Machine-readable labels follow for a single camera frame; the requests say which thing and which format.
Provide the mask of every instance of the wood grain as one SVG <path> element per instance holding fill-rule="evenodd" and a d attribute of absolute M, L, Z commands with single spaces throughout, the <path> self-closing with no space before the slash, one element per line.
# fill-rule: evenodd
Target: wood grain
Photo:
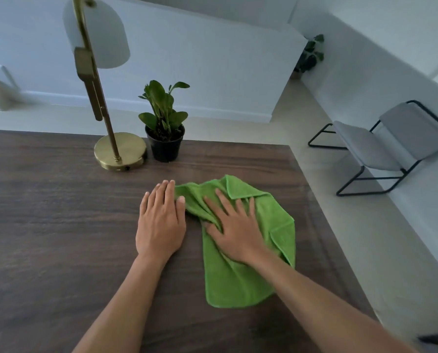
<path fill-rule="evenodd" d="M 98 136 L 0 131 L 0 352 L 70 352 L 113 296 L 136 256 L 143 194 L 235 175 L 269 191 L 296 221 L 297 270 L 373 316 L 287 146 L 184 141 L 176 162 L 150 156 L 114 173 L 93 157 Z M 204 296 L 201 230 L 165 268 L 142 351 L 318 352 L 276 297 L 216 309 Z"/>

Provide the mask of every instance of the towel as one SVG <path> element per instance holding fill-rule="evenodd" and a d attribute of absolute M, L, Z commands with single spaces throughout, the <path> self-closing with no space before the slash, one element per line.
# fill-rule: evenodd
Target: towel
<path fill-rule="evenodd" d="M 220 180 L 203 184 L 187 183 L 175 187 L 175 196 L 184 196 L 186 210 L 216 225 L 222 232 L 220 220 L 209 209 L 203 196 L 222 207 L 214 190 L 219 188 L 235 207 L 241 198 L 248 213 L 249 198 L 255 197 L 255 211 L 266 245 L 282 260 L 294 267 L 296 239 L 294 219 L 281 208 L 273 196 L 253 188 L 237 177 L 226 175 Z M 235 262 L 220 252 L 214 240 L 203 227 L 203 260 L 206 300 L 218 308 L 255 305 L 273 294 L 273 288 L 251 267 Z"/>

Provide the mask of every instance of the chair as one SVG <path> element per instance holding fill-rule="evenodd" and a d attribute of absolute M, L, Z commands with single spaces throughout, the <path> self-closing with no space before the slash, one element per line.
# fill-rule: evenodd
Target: chair
<path fill-rule="evenodd" d="M 351 126 L 340 121 L 327 124 L 309 142 L 310 147 L 334 150 L 349 150 L 361 166 L 343 187 L 337 191 L 337 196 L 362 196 L 369 194 L 384 194 L 392 191 L 413 169 L 428 156 L 438 152 L 438 117 L 417 100 L 403 102 L 383 115 L 370 129 Z M 376 127 L 382 124 L 397 142 L 415 159 L 415 163 L 405 169 L 391 154 L 390 150 L 373 134 Z M 333 126 L 334 131 L 327 130 Z M 343 146 L 315 145 L 312 142 L 322 133 L 337 134 L 345 143 Z M 365 168 L 401 172 L 399 176 L 360 177 Z M 397 180 L 390 188 L 380 191 L 342 193 L 354 181 Z"/>

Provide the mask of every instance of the white lamp shade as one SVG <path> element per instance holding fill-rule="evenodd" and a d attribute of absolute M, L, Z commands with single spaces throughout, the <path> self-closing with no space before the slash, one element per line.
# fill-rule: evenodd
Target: white lamp shade
<path fill-rule="evenodd" d="M 98 68 L 119 67 L 131 56 L 124 26 L 110 5 L 99 0 L 96 0 L 96 4 L 96 7 L 84 5 L 85 22 L 95 62 Z M 72 51 L 75 47 L 83 47 L 84 42 L 78 29 L 72 0 L 64 7 L 62 17 Z"/>

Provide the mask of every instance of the desk lamp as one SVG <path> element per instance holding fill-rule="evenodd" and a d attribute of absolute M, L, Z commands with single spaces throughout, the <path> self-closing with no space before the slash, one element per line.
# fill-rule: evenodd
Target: desk lamp
<path fill-rule="evenodd" d="M 137 135 L 113 132 L 97 70 L 97 67 L 119 67 L 131 55 L 121 18 L 102 1 L 69 0 L 63 20 L 74 51 L 77 75 L 85 83 L 95 119 L 105 120 L 108 131 L 95 145 L 95 158 L 109 170 L 128 171 L 140 167 L 144 163 L 146 144 Z"/>

